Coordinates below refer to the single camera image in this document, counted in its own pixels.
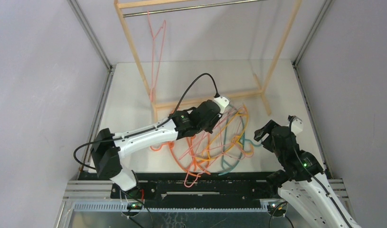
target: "metal frame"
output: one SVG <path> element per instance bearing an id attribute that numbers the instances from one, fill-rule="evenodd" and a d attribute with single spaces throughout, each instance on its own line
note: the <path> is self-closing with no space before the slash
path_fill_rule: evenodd
<path id="1" fill-rule="evenodd" d="M 75 16 L 77 17 L 78 21 L 80 22 L 81 27 L 83 28 L 85 34 L 87 35 L 88 39 L 90 40 L 91 44 L 93 45 L 93 48 L 97 52 L 99 58 L 105 65 L 105 67 L 108 70 L 111 70 L 112 66 L 109 62 L 109 59 L 107 58 L 103 47 L 101 46 L 100 42 L 98 41 L 97 36 L 95 35 L 93 29 L 91 28 L 90 23 L 88 22 L 87 18 L 85 17 L 85 14 L 83 13 L 79 3 L 77 0 L 67 0 L 67 2 L 70 5 L 70 8 L 72 8 L 73 12 L 75 13 Z"/>
<path id="2" fill-rule="evenodd" d="M 300 63 L 308 45 L 313 39 L 313 36 L 315 35 L 316 31 L 318 30 L 319 26 L 321 25 L 323 19 L 326 17 L 326 13 L 331 8 L 332 4 L 334 3 L 334 0 L 325 0 L 323 3 L 323 6 L 321 7 L 321 10 L 318 13 L 318 16 L 316 17 L 314 23 L 312 24 L 312 27 L 307 35 L 307 37 L 304 40 L 304 43 L 302 44 L 300 51 L 298 52 L 297 56 L 295 57 L 295 60 L 293 61 L 294 68 L 297 68 L 298 64 Z"/>
<path id="3" fill-rule="evenodd" d="M 311 109 L 311 107 L 309 105 L 306 91 L 304 90 L 304 87 L 302 85 L 302 80 L 301 80 L 300 72 L 298 72 L 298 68 L 294 66 L 294 63 L 293 63 L 293 68 L 294 68 L 294 73 L 295 73 L 296 78 L 297 78 L 298 86 L 299 86 L 301 94 L 302 94 L 302 98 L 304 100 L 304 104 L 305 104 L 305 107 L 306 107 L 306 110 L 307 110 L 307 113 L 308 113 L 309 120 L 311 121 L 311 128 L 312 128 L 313 134 L 316 137 L 316 143 L 317 143 L 319 151 L 321 152 L 321 155 L 322 155 L 323 165 L 324 165 L 324 168 L 327 171 L 326 175 L 329 178 L 334 178 L 333 171 L 330 169 L 331 162 L 330 162 L 328 156 L 326 155 L 326 153 L 324 151 L 324 147 L 322 145 L 321 137 L 318 134 L 318 129 L 317 129 L 316 123 L 315 123 L 314 118 L 313 118 L 314 115 L 313 115 L 312 109 Z"/>
<path id="4" fill-rule="evenodd" d="M 92 123 L 91 128 L 90 128 L 90 133 L 89 133 L 87 142 L 93 141 L 95 139 L 95 137 L 97 136 L 98 131 L 100 129 L 100 123 L 101 123 L 101 119 L 102 119 L 103 114 L 104 114 L 105 104 L 106 104 L 106 101 L 107 101 L 107 98 L 109 95 L 109 88 L 111 87 L 114 72 L 115 72 L 115 67 L 112 67 L 111 70 L 108 71 L 108 74 L 106 76 L 104 87 L 103 87 L 103 90 L 102 90 L 101 96 L 100 96 L 100 101 L 99 101 L 97 109 L 95 111 L 93 123 Z M 90 161 L 90 158 L 91 158 L 91 155 L 89 153 L 90 147 L 91 147 L 91 145 L 85 147 L 85 150 L 83 153 L 83 158 L 82 158 L 82 162 L 84 162 L 84 163 L 86 161 Z M 85 166 L 80 165 L 79 172 L 77 173 L 77 178 L 79 178 L 80 172 L 83 169 L 87 170 L 87 168 Z"/>
<path id="5" fill-rule="evenodd" d="M 353 210 L 343 180 L 329 180 L 335 194 L 353 216 Z M 119 199 L 111 199 L 112 181 L 109 180 L 71 180 L 67 183 L 62 204 L 55 223 L 56 228 L 67 228 L 73 212 L 102 211 L 120 212 L 127 211 Z M 281 199 L 260 199 L 260 207 L 236 209 L 178 209 L 178 208 L 150 208 L 151 212 L 267 212 L 267 205 Z"/>
<path id="6" fill-rule="evenodd" d="M 198 5 L 198 6 L 187 6 L 187 7 L 179 7 L 179 8 L 172 8 L 172 9 L 161 9 L 161 10 L 150 11 L 150 15 L 151 14 L 158 14 L 158 13 L 184 11 L 184 10 L 196 10 L 196 9 L 210 8 L 210 7 L 216 7 L 216 6 L 229 6 L 229 5 L 236 5 L 236 4 L 241 4 L 241 3 L 257 2 L 257 1 L 266 1 L 266 0 L 229 1 L 229 2 L 222 2 L 222 3 Z M 143 15 L 147 15 L 147 14 L 148 14 L 147 11 L 146 12 L 138 12 L 138 13 L 127 13 L 127 14 L 124 14 L 123 17 L 129 18 L 129 17 L 143 16 Z"/>

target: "black base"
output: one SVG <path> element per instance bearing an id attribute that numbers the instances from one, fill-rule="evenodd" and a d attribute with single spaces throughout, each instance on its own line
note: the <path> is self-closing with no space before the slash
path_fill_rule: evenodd
<path id="1" fill-rule="evenodd" d="M 185 173 L 136 173 L 140 189 L 144 191 L 148 208 L 179 209 L 235 209 L 259 208 L 259 199 L 279 198 L 273 196 L 270 185 L 265 179 L 271 172 L 233 172 L 218 176 L 218 173 L 203 175 L 191 188 L 183 184 Z M 83 172 L 79 180 L 91 180 L 94 175 Z M 114 184 L 112 199 L 124 199 Z M 129 192 L 141 199 L 142 193 Z"/>

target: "black cable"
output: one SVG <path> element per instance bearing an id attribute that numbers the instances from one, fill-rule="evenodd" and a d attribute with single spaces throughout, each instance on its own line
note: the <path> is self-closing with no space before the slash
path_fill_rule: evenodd
<path id="1" fill-rule="evenodd" d="M 136 136 L 136 135 L 139 135 L 139 134 L 143 134 L 143 133 L 152 131 L 152 130 L 154 130 L 154 129 L 156 129 L 156 128 L 159 128 L 159 127 L 163 126 L 164 124 L 168 123 L 168 122 L 171 120 L 171 118 L 174 116 L 175 112 L 178 110 L 180 104 L 182 103 L 183 98 L 185 98 L 185 95 L 188 93 L 188 91 L 190 90 L 190 88 L 193 86 L 193 84 L 194 84 L 196 81 L 199 80 L 199 78 L 201 78 L 201 77 L 203 77 L 203 76 L 209 76 L 209 77 L 211 78 L 211 80 L 213 81 L 213 84 L 214 84 L 214 88 L 215 88 L 215 90 L 216 90 L 216 95 L 215 95 L 214 97 L 219 97 L 220 94 L 218 94 L 217 85 L 216 85 L 216 82 L 215 82 L 213 76 L 212 76 L 211 74 L 209 74 L 209 73 L 203 73 L 203 74 L 199 75 L 198 77 L 196 77 L 195 80 L 193 80 L 193 82 L 188 86 L 188 88 L 185 90 L 185 92 L 183 93 L 183 95 L 182 95 L 181 98 L 179 99 L 179 102 L 178 102 L 177 106 L 175 107 L 174 112 L 172 113 L 172 115 L 169 115 L 169 116 L 168 116 L 168 119 L 166 119 L 164 122 L 160 123 L 160 124 L 157 125 L 156 127 L 151 127 L 151 128 L 146 129 L 146 130 L 142 130 L 142 131 L 139 131 L 139 132 L 136 132 L 136 133 L 127 135 L 127 136 L 125 136 L 125 138 L 133 137 L 133 136 Z M 80 150 L 80 148 L 83 148 L 83 147 L 85 147 L 85 146 L 88 146 L 88 145 L 91 145 L 91 144 L 94 144 L 94 143 L 107 143 L 107 142 L 113 142 L 113 141 L 122 140 L 122 139 L 123 139 L 123 138 L 120 137 L 120 138 L 116 138 L 116 139 L 98 140 L 98 141 L 92 141 L 92 142 L 84 143 L 83 145 L 80 145 L 79 147 L 77 147 L 77 148 L 75 149 L 75 151 L 73 152 L 73 158 L 76 160 L 77 163 L 79 163 L 79 164 L 81 164 L 81 165 L 83 165 L 83 166 L 85 166 L 85 167 L 87 167 L 87 168 L 90 168 L 90 169 L 95 170 L 94 167 L 89 166 L 89 165 L 87 165 L 87 164 L 81 162 L 81 161 L 76 157 L 77 151 Z"/>
<path id="2" fill-rule="evenodd" d="M 139 202 L 140 204 L 142 204 L 142 205 L 144 206 L 144 208 L 146 208 L 147 211 L 149 212 L 149 215 L 150 215 L 150 217 L 151 217 L 152 225 L 154 226 L 153 215 L 151 214 L 151 211 L 149 210 L 149 208 L 146 207 L 146 205 L 145 205 L 142 201 L 140 201 L 139 199 L 137 199 L 136 197 L 131 196 L 130 194 L 128 194 L 128 193 L 126 193 L 125 191 L 123 191 L 123 190 L 121 189 L 121 187 L 119 187 L 119 191 L 122 191 L 125 195 L 129 196 L 130 198 L 132 198 L 132 199 L 134 199 L 135 201 L 137 201 L 137 202 Z"/>
<path id="3" fill-rule="evenodd" d="M 291 120 L 289 120 L 289 121 L 290 121 L 290 124 L 288 125 L 288 128 L 289 128 L 289 130 L 290 130 L 290 132 L 291 132 L 291 124 L 292 124 L 293 121 L 294 121 L 294 117 L 291 118 Z M 294 148 L 295 155 L 297 156 L 298 160 L 300 161 L 300 164 L 302 164 L 302 161 L 301 161 L 300 157 L 298 156 L 298 152 L 297 152 L 297 150 L 296 150 L 296 148 L 295 148 L 294 141 L 293 141 L 293 148 Z M 303 166 L 303 168 L 305 169 L 305 171 L 307 171 L 307 173 L 308 173 L 311 177 L 313 177 L 313 178 L 315 179 L 315 181 L 323 188 L 323 190 L 325 191 L 325 193 L 326 193 L 327 196 L 329 197 L 330 192 L 327 190 L 327 188 L 325 187 L 325 185 L 323 185 L 322 182 L 321 182 L 320 180 L 318 180 L 318 178 L 316 178 L 312 173 L 310 173 L 310 172 L 308 171 L 307 168 L 305 168 L 304 166 Z M 333 202 L 333 204 L 334 204 L 334 206 L 336 207 L 336 209 L 339 211 L 341 217 L 344 219 L 344 221 L 346 222 L 347 226 L 350 227 L 350 228 L 352 228 L 351 224 L 349 223 L 349 221 L 347 221 L 346 217 L 344 216 L 343 212 L 340 210 L 340 208 L 339 208 L 338 204 L 336 203 L 336 201 L 334 201 L 334 199 L 333 199 L 332 197 L 329 197 L 329 198 L 330 198 L 330 200 Z"/>
<path id="4" fill-rule="evenodd" d="M 134 222 L 136 225 L 138 225 L 140 228 L 144 228 L 142 225 L 140 225 L 140 223 L 138 223 L 136 220 L 134 220 L 132 217 L 128 217 L 128 219 L 130 219 L 130 221 Z"/>
<path id="5" fill-rule="evenodd" d="M 291 227 L 294 228 L 294 225 L 293 225 L 293 222 L 291 222 L 291 219 L 289 219 L 286 215 L 284 215 L 284 217 L 290 222 Z"/>
<path id="6" fill-rule="evenodd" d="M 282 206 L 282 207 L 285 207 L 287 205 L 287 203 L 288 203 L 287 201 L 281 202 L 281 203 L 279 203 L 277 205 L 277 207 L 274 208 L 274 211 L 273 211 L 273 213 L 272 213 L 272 215 L 270 216 L 270 219 L 269 219 L 269 228 L 270 228 L 270 225 L 272 224 L 272 218 L 273 218 L 274 213 L 276 211 L 278 211 L 278 209 L 280 208 L 281 205 L 285 204 L 284 206 Z"/>
<path id="7" fill-rule="evenodd" d="M 122 193 L 122 191 L 119 191 L 119 198 L 121 199 L 121 203 L 123 204 L 123 202 L 122 202 L 122 195 L 121 195 L 121 193 Z M 129 210 L 128 210 L 128 212 L 127 213 L 124 213 L 123 211 L 122 211 L 122 209 L 121 209 L 121 213 L 123 214 L 123 215 L 125 215 L 126 217 L 135 217 L 135 216 L 137 216 L 138 214 L 140 214 L 140 211 L 137 213 L 137 214 L 135 214 L 135 215 L 133 215 L 133 216 L 131 216 L 131 215 L 129 215 L 129 213 L 130 213 L 130 211 L 132 210 L 132 208 L 130 207 L 129 208 Z"/>

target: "wooden post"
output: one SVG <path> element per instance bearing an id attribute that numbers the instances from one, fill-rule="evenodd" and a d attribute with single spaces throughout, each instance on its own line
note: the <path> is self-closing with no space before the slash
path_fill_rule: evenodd
<path id="1" fill-rule="evenodd" d="M 260 91 L 257 89 L 245 91 L 245 92 L 223 94 L 223 96 L 228 97 L 229 99 L 248 98 L 248 97 L 254 97 L 254 96 L 258 96 L 258 95 L 260 95 Z M 213 97 L 211 97 L 211 96 L 210 97 L 189 99 L 189 100 L 183 101 L 180 104 L 180 107 L 198 105 L 203 101 L 211 100 L 211 99 L 213 99 Z M 175 102 L 166 102 L 166 103 L 156 104 L 156 109 L 161 110 L 161 109 L 175 108 L 177 103 L 178 102 L 175 101 Z"/>
<path id="2" fill-rule="evenodd" d="M 113 2 L 113 4 L 115 6 L 116 14 L 118 14 L 119 21 L 121 22 L 123 32 L 125 33 L 126 39 L 128 40 L 129 48 L 132 52 L 134 61 L 136 62 L 136 66 L 137 66 L 137 69 L 139 70 L 140 77 L 142 78 L 142 81 L 144 83 L 144 87 L 146 88 L 147 95 L 150 98 L 150 87 L 149 87 L 149 84 L 147 83 L 146 75 L 144 74 L 142 63 L 140 62 L 139 55 L 137 54 L 137 50 L 136 50 L 136 47 L 134 45 L 133 38 L 131 36 L 128 24 L 126 23 L 125 19 L 123 18 L 121 8 L 119 8 L 118 0 L 115 0 Z M 151 102 L 151 107 L 153 108 L 154 119 L 155 119 L 155 121 L 157 121 L 157 110 L 155 108 L 155 100 Z"/>
<path id="3" fill-rule="evenodd" d="M 157 122 L 158 121 L 158 110 L 157 110 L 157 96 L 156 96 L 156 92 L 153 91 L 153 102 L 151 103 L 152 107 L 153 107 L 153 115 L 154 115 L 154 121 Z"/>
<path id="4" fill-rule="evenodd" d="M 274 69 L 276 68 L 277 61 L 279 60 L 281 51 L 283 50 L 283 47 L 284 47 L 285 41 L 287 40 L 288 34 L 290 34 L 291 27 L 293 26 L 295 17 L 297 16 L 298 10 L 300 9 L 301 2 L 302 2 L 302 0 L 296 0 L 294 3 L 293 9 L 291 11 L 290 19 L 288 20 L 288 23 L 285 27 L 283 36 L 280 40 L 279 46 L 277 47 L 276 53 L 273 56 L 272 64 L 270 65 L 269 70 L 267 71 L 266 80 L 265 80 L 263 88 L 261 90 L 262 94 L 265 93 L 267 87 L 269 86 L 270 79 L 272 79 L 272 75 L 273 75 Z"/>
<path id="5" fill-rule="evenodd" d="M 262 84 L 260 83 L 259 78 L 257 77 L 256 74 L 254 74 L 254 78 L 255 78 L 257 87 L 259 88 L 260 98 L 262 99 L 262 102 L 263 102 L 263 105 L 264 105 L 264 109 L 266 110 L 267 115 L 271 115 L 272 114 L 272 110 L 270 108 L 269 101 L 267 100 L 266 95 L 261 92 L 262 91 Z"/>

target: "metal corner post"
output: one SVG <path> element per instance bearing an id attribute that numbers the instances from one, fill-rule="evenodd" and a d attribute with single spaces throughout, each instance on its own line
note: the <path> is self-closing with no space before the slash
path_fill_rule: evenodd
<path id="1" fill-rule="evenodd" d="M 326 13 L 329 11 L 331 6 L 333 5 L 334 0 L 325 0 L 323 3 L 321 9 L 319 10 L 318 16 L 316 17 L 314 23 L 312 24 L 312 27 L 310 31 L 308 32 L 307 37 L 304 40 L 304 43 L 302 44 L 300 51 L 298 52 L 297 56 L 295 57 L 293 61 L 294 68 L 297 68 L 298 64 L 300 63 L 307 47 L 309 46 L 310 42 L 312 41 L 312 38 L 314 37 L 316 31 L 318 30 L 319 26 L 321 25 L 323 19 L 326 17 Z"/>
<path id="2" fill-rule="evenodd" d="M 89 133 L 87 142 L 93 141 L 99 132 L 100 122 L 101 122 L 101 119 L 102 119 L 103 114 L 104 114 L 105 104 L 106 104 L 106 101 L 108 98 L 109 89 L 111 87 L 113 74 L 115 72 L 115 67 L 116 66 L 112 67 L 111 70 L 108 71 L 108 74 L 105 77 L 103 90 L 101 92 L 100 99 L 99 99 L 99 102 L 97 105 L 97 109 L 95 111 L 94 119 L 93 119 L 93 122 L 91 124 L 90 133 Z M 87 162 L 90 159 L 90 154 L 89 154 L 90 147 L 91 147 L 90 145 L 85 147 L 84 154 L 82 157 L 83 162 Z M 80 166 L 79 172 L 77 173 L 77 178 L 80 175 L 80 171 L 83 169 L 86 169 L 86 167 Z"/>
<path id="3" fill-rule="evenodd" d="M 93 48 L 97 52 L 98 56 L 100 57 L 101 61 L 105 65 L 105 67 L 110 70 L 112 68 L 111 63 L 106 56 L 103 47 L 101 46 L 100 42 L 98 41 L 97 36 L 95 35 L 93 29 L 91 28 L 90 23 L 88 22 L 87 18 L 85 17 L 85 14 L 83 13 L 79 3 L 77 0 L 67 0 L 67 2 L 70 5 L 70 8 L 72 8 L 73 12 L 75 13 L 78 21 L 80 22 L 81 27 L 83 28 L 85 34 L 87 35 L 88 39 L 90 40 L 91 44 L 93 45 Z"/>

